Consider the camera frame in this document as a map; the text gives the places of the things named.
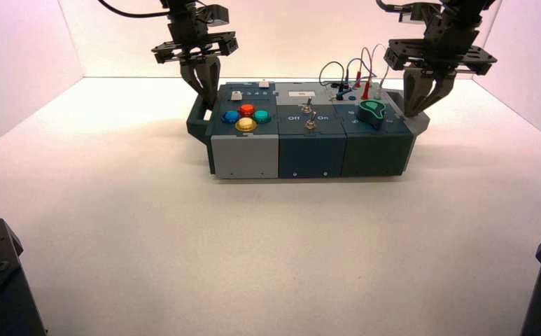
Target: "switch panel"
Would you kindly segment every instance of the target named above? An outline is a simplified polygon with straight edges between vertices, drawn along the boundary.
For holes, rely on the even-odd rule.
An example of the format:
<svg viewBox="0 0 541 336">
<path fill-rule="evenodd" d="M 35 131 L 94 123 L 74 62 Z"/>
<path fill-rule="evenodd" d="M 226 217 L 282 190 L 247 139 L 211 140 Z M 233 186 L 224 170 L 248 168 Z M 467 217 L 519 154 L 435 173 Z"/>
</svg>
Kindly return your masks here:
<svg viewBox="0 0 541 336">
<path fill-rule="evenodd" d="M 285 179 L 340 176 L 346 136 L 331 105 L 316 105 L 315 128 L 301 106 L 280 106 L 279 176 Z"/>
</svg>

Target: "teal button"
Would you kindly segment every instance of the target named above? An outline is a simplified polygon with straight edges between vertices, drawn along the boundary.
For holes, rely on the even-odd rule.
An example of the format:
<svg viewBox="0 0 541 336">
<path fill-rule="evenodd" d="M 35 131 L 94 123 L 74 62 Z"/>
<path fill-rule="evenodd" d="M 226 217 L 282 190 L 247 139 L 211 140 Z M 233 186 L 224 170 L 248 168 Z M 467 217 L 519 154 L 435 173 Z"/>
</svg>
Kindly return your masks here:
<svg viewBox="0 0 541 336">
<path fill-rule="evenodd" d="M 258 124 L 264 124 L 264 123 L 268 123 L 270 121 L 270 115 L 268 115 L 268 112 L 266 112 L 264 110 L 259 110 L 259 111 L 256 111 L 253 114 L 253 119 Z"/>
</svg>

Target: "push button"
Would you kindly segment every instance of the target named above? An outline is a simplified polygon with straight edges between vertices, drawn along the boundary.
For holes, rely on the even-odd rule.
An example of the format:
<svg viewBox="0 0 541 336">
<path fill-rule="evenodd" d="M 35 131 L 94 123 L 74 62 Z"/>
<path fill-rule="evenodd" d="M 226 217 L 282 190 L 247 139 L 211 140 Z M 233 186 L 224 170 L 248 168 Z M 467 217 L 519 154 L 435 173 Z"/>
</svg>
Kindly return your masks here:
<svg viewBox="0 0 541 336">
<path fill-rule="evenodd" d="M 252 118 L 241 118 L 235 124 L 235 128 L 240 132 L 252 132 L 257 126 L 258 124 Z"/>
<path fill-rule="evenodd" d="M 239 120 L 239 113 L 237 111 L 228 111 L 221 120 L 226 124 L 235 124 Z"/>
<path fill-rule="evenodd" d="M 267 111 L 259 110 L 259 111 L 256 111 L 256 112 L 253 114 L 253 119 L 254 119 L 258 124 L 265 124 L 265 123 L 268 123 L 268 122 L 270 121 L 270 115 L 268 115 L 268 112 L 267 112 Z"/>
<path fill-rule="evenodd" d="M 255 112 L 255 107 L 252 104 L 244 104 L 239 108 L 239 114 L 242 117 L 251 117 Z"/>
</svg>

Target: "cable connector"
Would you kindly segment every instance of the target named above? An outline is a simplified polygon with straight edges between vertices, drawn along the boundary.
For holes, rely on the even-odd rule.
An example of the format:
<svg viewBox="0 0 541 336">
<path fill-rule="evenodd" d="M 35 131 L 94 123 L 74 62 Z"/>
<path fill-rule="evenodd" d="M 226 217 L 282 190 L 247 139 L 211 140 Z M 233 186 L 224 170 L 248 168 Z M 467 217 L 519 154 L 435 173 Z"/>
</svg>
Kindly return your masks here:
<svg viewBox="0 0 541 336">
<path fill-rule="evenodd" d="M 369 99 L 369 88 L 371 87 L 371 79 L 367 80 L 367 83 L 365 84 L 365 91 L 363 91 L 363 96 L 361 96 L 362 100 L 368 100 Z"/>
</svg>

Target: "black cable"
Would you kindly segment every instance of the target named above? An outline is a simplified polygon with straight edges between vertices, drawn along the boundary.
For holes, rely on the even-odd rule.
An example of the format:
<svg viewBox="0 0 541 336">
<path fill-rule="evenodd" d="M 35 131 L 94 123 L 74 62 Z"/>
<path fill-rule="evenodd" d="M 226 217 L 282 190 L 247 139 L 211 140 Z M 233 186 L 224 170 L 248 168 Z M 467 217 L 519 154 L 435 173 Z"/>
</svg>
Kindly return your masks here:
<svg viewBox="0 0 541 336">
<path fill-rule="evenodd" d="M 320 85 L 322 86 L 328 86 L 329 83 L 322 83 L 322 73 L 324 72 L 325 68 L 327 68 L 330 64 L 338 64 L 340 65 L 340 69 L 342 69 L 342 77 L 340 78 L 340 85 L 342 85 L 342 83 L 344 82 L 344 66 L 342 66 L 342 64 L 340 64 L 340 62 L 336 62 L 336 61 L 331 61 L 331 62 L 328 62 L 323 68 L 322 70 L 320 71 L 320 76 L 318 77 L 318 80 L 320 81 Z"/>
<path fill-rule="evenodd" d="M 382 0 L 375 0 L 377 2 L 377 5 L 383 9 L 384 11 L 388 13 L 408 13 L 412 9 L 409 7 L 409 4 L 407 5 L 390 5 L 384 3 Z"/>
<path fill-rule="evenodd" d="M 159 12 L 159 13 L 145 13 L 145 14 L 133 14 L 133 13 L 126 13 L 122 12 L 121 10 L 112 7 L 109 3 L 106 3 L 104 0 L 97 0 L 100 4 L 102 4 L 105 8 L 109 9 L 110 11 L 125 16 L 126 18 L 133 18 L 133 19 L 144 19 L 144 18 L 156 18 L 159 16 L 168 16 L 171 12 Z"/>
</svg>

